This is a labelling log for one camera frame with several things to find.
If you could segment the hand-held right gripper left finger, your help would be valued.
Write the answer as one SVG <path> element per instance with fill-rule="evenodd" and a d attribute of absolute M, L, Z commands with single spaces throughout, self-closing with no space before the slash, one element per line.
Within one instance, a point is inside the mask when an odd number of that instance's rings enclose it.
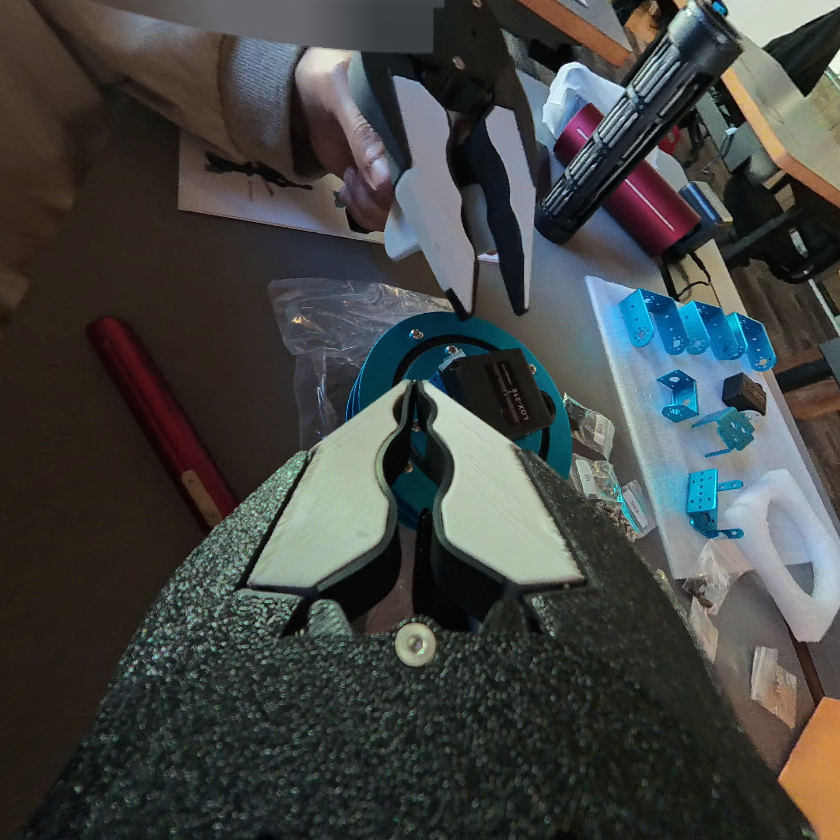
<path fill-rule="evenodd" d="M 393 485 L 409 459 L 417 385 L 401 381 L 318 443 L 248 574 L 250 590 L 386 597 L 402 549 Z"/>

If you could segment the black servo motor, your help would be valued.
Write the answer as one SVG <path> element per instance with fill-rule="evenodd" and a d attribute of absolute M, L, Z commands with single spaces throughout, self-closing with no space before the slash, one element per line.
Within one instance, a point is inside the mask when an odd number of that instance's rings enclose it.
<path fill-rule="evenodd" d="M 556 417 L 535 375 L 524 351 L 509 348 L 458 352 L 429 382 L 500 434 L 520 440 L 548 429 Z"/>

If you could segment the blue round turntable base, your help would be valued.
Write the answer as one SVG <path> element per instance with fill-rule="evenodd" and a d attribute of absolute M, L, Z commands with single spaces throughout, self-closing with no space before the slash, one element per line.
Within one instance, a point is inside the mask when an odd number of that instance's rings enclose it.
<path fill-rule="evenodd" d="M 556 417 L 548 429 L 510 441 L 538 455 L 566 480 L 572 467 L 573 442 L 561 393 L 523 343 L 479 318 L 461 321 L 453 312 L 429 312 L 407 318 L 385 332 L 353 384 L 345 420 L 351 420 L 402 380 L 429 381 L 438 367 L 458 352 L 474 355 L 509 348 L 524 351 L 539 388 L 556 408 Z"/>

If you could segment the red electric screwdriver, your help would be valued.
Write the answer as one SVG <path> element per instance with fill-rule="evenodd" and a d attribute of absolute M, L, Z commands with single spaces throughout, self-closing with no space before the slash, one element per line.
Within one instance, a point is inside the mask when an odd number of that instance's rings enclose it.
<path fill-rule="evenodd" d="M 209 533 L 238 500 L 158 365 L 123 319 L 96 318 L 86 333 L 198 526 Z"/>

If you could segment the person's left forearm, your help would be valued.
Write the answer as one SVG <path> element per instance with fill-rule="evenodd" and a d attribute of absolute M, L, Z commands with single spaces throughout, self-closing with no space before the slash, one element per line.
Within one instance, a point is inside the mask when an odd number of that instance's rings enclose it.
<path fill-rule="evenodd" d="M 297 104 L 295 72 L 304 47 L 93 2 L 34 6 L 100 87 L 125 93 L 229 159 L 266 165 L 298 183 L 324 176 Z"/>

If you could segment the group of small screw bags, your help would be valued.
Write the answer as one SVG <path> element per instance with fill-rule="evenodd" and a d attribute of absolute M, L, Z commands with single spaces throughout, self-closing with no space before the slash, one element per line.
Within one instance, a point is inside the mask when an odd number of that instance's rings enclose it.
<path fill-rule="evenodd" d="M 583 406 L 569 394 L 563 394 L 572 437 L 593 453 L 607 456 L 612 452 L 614 425 L 606 416 Z M 624 536 L 634 542 L 655 530 L 655 517 L 642 487 L 636 480 L 621 486 L 613 465 L 606 459 L 591 460 L 573 455 L 570 483 L 583 497 L 593 500 L 615 522 Z M 728 551 L 735 542 L 705 539 L 700 553 L 698 575 L 685 579 L 689 627 L 708 663 L 716 661 L 719 631 L 714 624 L 730 591 L 745 574 L 742 562 Z M 789 728 L 795 727 L 798 685 L 794 674 L 779 663 L 776 648 L 757 646 L 750 650 L 750 698 Z"/>

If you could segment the red metal cylinder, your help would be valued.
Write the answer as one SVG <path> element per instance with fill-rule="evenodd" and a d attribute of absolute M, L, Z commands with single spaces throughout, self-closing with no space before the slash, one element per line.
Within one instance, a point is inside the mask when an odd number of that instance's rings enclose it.
<path fill-rule="evenodd" d="M 568 165 L 602 120 L 602 113 L 587 103 L 560 137 L 553 153 Z M 652 257 L 662 256 L 700 224 L 699 214 L 656 170 L 642 160 L 604 204 L 604 209 Z"/>

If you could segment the white foam sheet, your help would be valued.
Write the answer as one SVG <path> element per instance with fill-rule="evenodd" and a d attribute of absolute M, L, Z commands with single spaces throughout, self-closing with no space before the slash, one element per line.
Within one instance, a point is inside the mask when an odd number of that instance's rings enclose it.
<path fill-rule="evenodd" d="M 708 468 L 718 469 L 720 480 L 742 480 L 744 489 L 769 471 L 788 470 L 837 549 L 833 508 L 772 375 L 754 371 L 745 358 L 718 360 L 710 351 L 670 355 L 658 335 L 644 347 L 635 347 L 620 310 L 631 290 L 595 276 L 587 276 L 584 283 L 671 575 L 684 579 L 699 569 L 707 539 L 690 526 L 686 482 L 689 473 Z M 662 415 L 672 392 L 658 378 L 672 370 L 696 380 L 700 417 L 723 409 L 722 384 L 730 375 L 744 372 L 760 383 L 767 406 L 766 414 L 755 420 L 753 442 L 742 451 L 707 458 L 707 453 L 725 447 L 714 423 L 693 428 L 692 420 L 672 423 Z"/>

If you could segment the large clear plastic bag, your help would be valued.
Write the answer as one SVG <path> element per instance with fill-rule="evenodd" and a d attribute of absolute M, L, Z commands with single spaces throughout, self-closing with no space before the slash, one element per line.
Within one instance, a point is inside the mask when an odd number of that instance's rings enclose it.
<path fill-rule="evenodd" d="M 344 423 L 363 363 L 397 323 L 451 312 L 447 300 L 361 280 L 287 279 L 269 284 L 281 338 L 295 361 L 299 449 L 309 450 Z"/>

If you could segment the group of blue metal brackets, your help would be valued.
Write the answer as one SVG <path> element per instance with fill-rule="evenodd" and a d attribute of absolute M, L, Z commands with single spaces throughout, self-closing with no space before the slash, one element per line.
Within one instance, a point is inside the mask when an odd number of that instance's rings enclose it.
<path fill-rule="evenodd" d="M 711 353 L 716 361 L 746 360 L 753 372 L 770 371 L 776 355 L 761 322 L 740 312 L 725 312 L 711 304 L 692 301 L 678 305 L 672 297 L 650 290 L 631 292 L 619 303 L 626 332 L 636 348 L 648 346 L 659 337 L 665 352 L 671 356 Z M 707 458 L 741 452 L 754 440 L 751 415 L 726 407 L 700 416 L 697 378 L 682 369 L 674 369 L 657 378 L 669 392 L 661 408 L 662 416 L 672 424 L 692 422 L 693 427 L 713 425 L 724 447 L 707 454 Z M 714 469 L 694 472 L 687 480 L 686 515 L 690 526 L 699 534 L 710 533 L 711 539 L 725 537 L 739 540 L 739 528 L 720 528 L 718 498 L 724 491 L 739 490 L 738 479 L 720 482 Z"/>

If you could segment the white instruction manual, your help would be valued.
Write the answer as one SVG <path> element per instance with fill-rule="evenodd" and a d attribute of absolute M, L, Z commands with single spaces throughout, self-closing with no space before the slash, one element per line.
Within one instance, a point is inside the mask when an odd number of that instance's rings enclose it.
<path fill-rule="evenodd" d="M 386 242 L 382 233 L 352 230 L 339 201 L 342 183 L 335 175 L 288 185 L 263 165 L 230 160 L 184 130 L 178 163 L 177 206 L 182 211 L 378 245 Z"/>

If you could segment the white foam block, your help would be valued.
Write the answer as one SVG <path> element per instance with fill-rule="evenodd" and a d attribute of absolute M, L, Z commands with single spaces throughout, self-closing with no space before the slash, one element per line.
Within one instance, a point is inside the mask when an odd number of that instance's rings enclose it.
<path fill-rule="evenodd" d="M 787 469 L 766 473 L 728 508 L 741 551 L 796 640 L 819 643 L 839 609 L 838 539 Z"/>

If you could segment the wooden background table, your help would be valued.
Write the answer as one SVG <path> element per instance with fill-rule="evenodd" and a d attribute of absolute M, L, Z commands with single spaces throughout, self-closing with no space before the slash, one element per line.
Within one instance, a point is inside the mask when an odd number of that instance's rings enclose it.
<path fill-rule="evenodd" d="M 839 206 L 838 79 L 828 71 L 807 95 L 746 35 L 721 77 L 773 165 Z"/>

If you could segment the small black servo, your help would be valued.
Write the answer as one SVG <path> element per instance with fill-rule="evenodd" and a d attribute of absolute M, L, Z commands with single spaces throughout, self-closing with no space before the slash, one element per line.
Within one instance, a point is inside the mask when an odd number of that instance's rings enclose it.
<path fill-rule="evenodd" d="M 742 372 L 729 376 L 721 386 L 723 405 L 741 413 L 750 412 L 766 416 L 766 396 L 761 384 Z"/>

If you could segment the orange cardboard box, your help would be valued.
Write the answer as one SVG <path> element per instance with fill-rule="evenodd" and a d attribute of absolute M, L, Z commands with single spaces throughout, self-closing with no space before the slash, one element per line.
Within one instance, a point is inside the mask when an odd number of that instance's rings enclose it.
<path fill-rule="evenodd" d="M 820 839 L 839 838 L 839 700 L 822 698 L 779 783 Z"/>

